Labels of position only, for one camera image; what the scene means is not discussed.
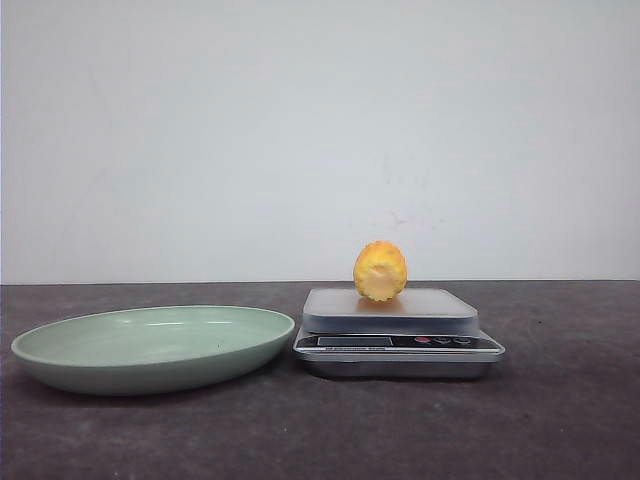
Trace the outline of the silver digital kitchen scale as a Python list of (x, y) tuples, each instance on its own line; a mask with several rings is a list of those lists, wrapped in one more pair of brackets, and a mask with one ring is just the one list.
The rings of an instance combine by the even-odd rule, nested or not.
[(479, 378), (505, 353), (474, 307), (437, 288), (383, 302), (353, 288), (313, 289), (293, 350), (318, 376), (356, 378)]

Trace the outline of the light green oval plate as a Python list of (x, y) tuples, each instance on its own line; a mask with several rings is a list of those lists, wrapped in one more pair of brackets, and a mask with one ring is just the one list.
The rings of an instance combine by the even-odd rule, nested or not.
[(270, 362), (294, 320), (243, 306), (146, 307), (88, 314), (17, 336), (11, 351), (32, 378), (105, 396), (149, 395), (226, 381)]

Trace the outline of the yellow corn cob piece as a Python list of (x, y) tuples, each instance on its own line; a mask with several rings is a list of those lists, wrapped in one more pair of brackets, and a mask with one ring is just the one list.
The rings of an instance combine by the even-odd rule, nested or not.
[(359, 253), (353, 268), (353, 279), (361, 296), (376, 302), (390, 301), (406, 286), (406, 258), (392, 242), (376, 240)]

